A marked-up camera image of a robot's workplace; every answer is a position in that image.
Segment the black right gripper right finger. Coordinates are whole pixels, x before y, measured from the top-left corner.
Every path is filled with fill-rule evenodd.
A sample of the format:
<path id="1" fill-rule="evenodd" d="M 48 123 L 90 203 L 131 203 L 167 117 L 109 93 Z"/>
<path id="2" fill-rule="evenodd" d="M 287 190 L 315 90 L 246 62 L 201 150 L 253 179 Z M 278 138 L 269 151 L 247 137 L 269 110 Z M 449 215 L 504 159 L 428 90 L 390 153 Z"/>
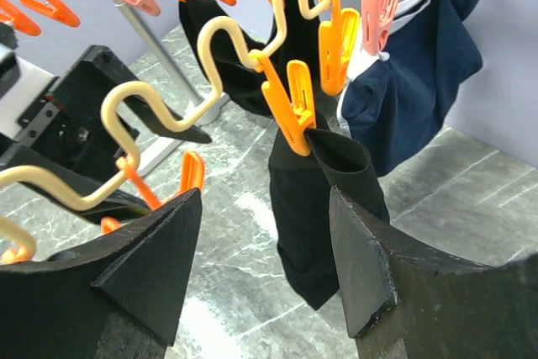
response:
<path id="1" fill-rule="evenodd" d="M 491 267 L 382 222 L 340 189 L 330 231 L 349 337 L 362 358 L 534 358 L 537 258 Z"/>

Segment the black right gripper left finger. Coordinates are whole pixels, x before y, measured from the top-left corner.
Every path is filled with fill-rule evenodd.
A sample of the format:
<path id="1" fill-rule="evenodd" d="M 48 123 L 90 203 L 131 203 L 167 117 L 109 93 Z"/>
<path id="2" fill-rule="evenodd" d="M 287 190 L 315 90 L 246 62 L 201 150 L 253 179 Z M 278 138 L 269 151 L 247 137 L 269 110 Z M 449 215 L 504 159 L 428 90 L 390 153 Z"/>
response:
<path id="1" fill-rule="evenodd" d="M 162 358 L 175 342 L 202 216 L 188 191 L 45 261 L 1 269 L 4 358 Z"/>

